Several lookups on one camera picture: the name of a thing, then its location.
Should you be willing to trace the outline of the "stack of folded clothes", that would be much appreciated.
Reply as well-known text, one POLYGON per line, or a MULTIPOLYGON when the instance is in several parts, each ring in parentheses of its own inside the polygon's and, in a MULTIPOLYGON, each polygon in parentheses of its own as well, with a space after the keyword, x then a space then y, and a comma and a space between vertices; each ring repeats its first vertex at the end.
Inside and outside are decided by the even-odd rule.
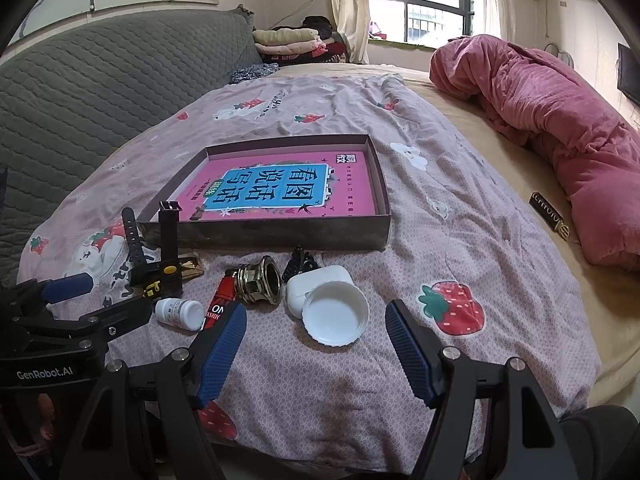
POLYGON ((347 63, 345 37, 322 15, 306 16, 297 27, 255 29, 253 38, 262 62, 291 66, 312 63, 347 63))

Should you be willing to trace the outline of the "white earbuds case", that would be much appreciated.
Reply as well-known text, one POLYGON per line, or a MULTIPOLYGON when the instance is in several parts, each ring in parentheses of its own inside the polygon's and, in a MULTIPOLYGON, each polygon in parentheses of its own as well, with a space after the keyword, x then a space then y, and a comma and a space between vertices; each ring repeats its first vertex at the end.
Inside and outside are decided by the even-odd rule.
POLYGON ((299 273, 290 278, 285 286, 288 312, 294 318, 301 318, 307 296, 318 286, 329 282, 354 284, 344 266, 322 266, 322 268, 299 273))

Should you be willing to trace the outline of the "black hair claw clip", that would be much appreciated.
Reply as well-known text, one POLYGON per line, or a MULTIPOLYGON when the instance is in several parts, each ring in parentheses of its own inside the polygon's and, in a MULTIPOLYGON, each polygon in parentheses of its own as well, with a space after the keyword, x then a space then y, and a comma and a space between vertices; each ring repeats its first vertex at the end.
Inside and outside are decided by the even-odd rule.
POLYGON ((297 276, 298 274, 310 272, 319 268, 320 266, 314 256, 311 255, 310 252, 306 252, 302 246, 297 246, 292 251, 291 259, 288 260, 288 264, 282 273, 282 281, 287 283, 291 278, 294 278, 294 276, 297 276))

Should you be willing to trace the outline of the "black and gold box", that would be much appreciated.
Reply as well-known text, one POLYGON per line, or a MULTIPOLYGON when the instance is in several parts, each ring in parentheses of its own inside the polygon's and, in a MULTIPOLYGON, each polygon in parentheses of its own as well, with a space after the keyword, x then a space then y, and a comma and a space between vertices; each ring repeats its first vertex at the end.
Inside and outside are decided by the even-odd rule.
POLYGON ((197 255, 180 256, 179 259, 181 278, 184 282, 200 278, 204 270, 197 255))

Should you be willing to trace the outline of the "pink strawberry print blanket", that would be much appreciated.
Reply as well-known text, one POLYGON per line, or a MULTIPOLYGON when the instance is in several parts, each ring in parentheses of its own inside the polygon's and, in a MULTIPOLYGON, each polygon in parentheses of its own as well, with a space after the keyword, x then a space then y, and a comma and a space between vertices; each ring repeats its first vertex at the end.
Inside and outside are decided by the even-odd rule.
MULTIPOLYGON (((127 297, 127 248, 116 226, 122 208, 143 208, 202 148, 332 134, 300 133, 300 126, 314 121, 309 114, 294 117, 294 132, 282 131, 285 92, 273 78, 215 90, 128 142, 35 230, 23 250, 18 278, 91 274, 93 291, 59 304, 55 314, 60 318, 77 318, 127 297)), ((323 262, 326 253, 318 252, 318 263, 342 266, 323 262)), ((555 414, 586 405, 554 400, 537 378, 534 360, 523 352, 494 361, 466 351, 464 338, 485 325, 484 308, 468 285, 425 285, 419 304, 412 306, 401 298, 371 300, 349 274, 370 304, 369 324, 349 347, 326 348, 313 341, 285 308, 250 310, 246 334, 219 399, 238 430, 239 445, 305 464, 409 471, 432 414, 413 396, 386 334, 384 310, 394 299, 403 301, 443 342, 473 359, 502 363, 510 356, 523 358, 555 414)))

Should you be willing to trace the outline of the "cream curtain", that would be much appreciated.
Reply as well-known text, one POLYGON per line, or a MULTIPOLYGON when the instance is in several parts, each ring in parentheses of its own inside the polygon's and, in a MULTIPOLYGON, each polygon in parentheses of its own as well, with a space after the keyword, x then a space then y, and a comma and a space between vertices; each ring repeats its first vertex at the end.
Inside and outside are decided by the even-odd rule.
POLYGON ((337 31, 347 40, 352 63, 368 64, 369 0, 331 0, 337 31))

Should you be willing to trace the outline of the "dark cardboard box tray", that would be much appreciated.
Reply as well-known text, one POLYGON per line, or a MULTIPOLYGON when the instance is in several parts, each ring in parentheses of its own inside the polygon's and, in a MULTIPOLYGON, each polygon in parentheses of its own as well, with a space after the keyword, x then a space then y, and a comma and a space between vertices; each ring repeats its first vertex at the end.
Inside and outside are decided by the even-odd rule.
POLYGON ((152 244, 160 208, 178 206, 182 247, 382 250, 390 201, 366 134, 278 136, 197 152, 138 214, 152 244))

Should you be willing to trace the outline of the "dark patterned cloth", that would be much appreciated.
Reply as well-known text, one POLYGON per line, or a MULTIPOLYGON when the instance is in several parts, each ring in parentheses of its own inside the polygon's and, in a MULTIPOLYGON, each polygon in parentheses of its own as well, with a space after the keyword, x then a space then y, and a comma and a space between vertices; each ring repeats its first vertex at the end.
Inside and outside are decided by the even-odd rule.
POLYGON ((230 84, 239 84, 243 81, 256 80, 277 73, 278 70, 280 70, 280 66, 277 63, 253 64, 251 66, 234 70, 230 75, 229 82, 230 84))

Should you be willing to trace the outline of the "black and gold bar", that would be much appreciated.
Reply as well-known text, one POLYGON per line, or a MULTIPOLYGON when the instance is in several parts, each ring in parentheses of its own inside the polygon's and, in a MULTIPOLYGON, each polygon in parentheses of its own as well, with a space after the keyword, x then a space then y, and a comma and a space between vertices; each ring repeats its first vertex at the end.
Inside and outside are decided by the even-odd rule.
POLYGON ((533 192, 529 197, 529 205, 534 208, 534 211, 544 219, 547 226, 558 234, 562 240, 568 240, 570 238, 570 227, 564 221, 559 211, 557 211, 544 196, 539 192, 533 192))

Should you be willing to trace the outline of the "white plastic lid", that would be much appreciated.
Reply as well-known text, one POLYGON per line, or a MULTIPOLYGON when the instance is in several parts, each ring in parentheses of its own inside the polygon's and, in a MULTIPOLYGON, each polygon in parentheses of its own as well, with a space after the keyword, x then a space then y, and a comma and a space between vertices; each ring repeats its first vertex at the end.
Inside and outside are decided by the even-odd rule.
POLYGON ((363 292, 346 282, 326 282, 306 297, 302 322, 307 334, 327 347, 353 344, 366 330, 369 303, 363 292))

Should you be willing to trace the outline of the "black wall television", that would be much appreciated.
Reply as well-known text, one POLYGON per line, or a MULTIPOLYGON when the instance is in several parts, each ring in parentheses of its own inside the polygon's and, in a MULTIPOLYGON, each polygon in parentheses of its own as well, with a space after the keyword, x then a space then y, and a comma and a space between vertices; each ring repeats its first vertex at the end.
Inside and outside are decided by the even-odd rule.
POLYGON ((617 89, 631 102, 640 105, 640 64, 634 52, 623 44, 618 45, 617 89))

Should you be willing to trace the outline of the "dark framed window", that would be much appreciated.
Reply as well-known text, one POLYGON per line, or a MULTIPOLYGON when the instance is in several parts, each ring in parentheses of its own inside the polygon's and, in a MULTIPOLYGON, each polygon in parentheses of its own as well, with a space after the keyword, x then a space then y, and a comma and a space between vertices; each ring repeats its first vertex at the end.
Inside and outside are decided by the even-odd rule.
POLYGON ((472 32, 473 0, 369 0, 374 40, 439 48, 472 32))

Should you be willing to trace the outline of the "white pill bottle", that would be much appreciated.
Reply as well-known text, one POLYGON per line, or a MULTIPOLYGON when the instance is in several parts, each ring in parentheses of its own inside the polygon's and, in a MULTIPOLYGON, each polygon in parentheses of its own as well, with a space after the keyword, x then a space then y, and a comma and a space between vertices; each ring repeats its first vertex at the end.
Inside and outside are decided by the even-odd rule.
POLYGON ((195 300, 165 298, 155 304, 155 316, 164 325, 198 332, 205 322, 205 308, 195 300))

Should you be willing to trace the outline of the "red and black lighter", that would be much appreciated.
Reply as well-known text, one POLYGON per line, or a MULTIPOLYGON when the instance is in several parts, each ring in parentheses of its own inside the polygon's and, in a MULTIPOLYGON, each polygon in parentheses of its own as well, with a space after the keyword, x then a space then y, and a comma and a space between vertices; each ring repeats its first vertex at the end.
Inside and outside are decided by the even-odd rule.
POLYGON ((220 280, 216 292, 205 312, 204 330, 213 328, 216 324, 228 321, 231 306, 236 299, 235 272, 227 270, 220 280))

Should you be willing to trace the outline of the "red rumpled quilt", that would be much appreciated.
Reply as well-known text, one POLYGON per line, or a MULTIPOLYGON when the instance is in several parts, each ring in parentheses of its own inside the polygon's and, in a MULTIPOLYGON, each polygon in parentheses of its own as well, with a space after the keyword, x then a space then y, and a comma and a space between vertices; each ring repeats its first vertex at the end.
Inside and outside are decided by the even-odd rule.
POLYGON ((430 78, 553 167, 590 263, 638 270, 639 135, 582 76, 543 50, 477 35, 437 49, 430 78))

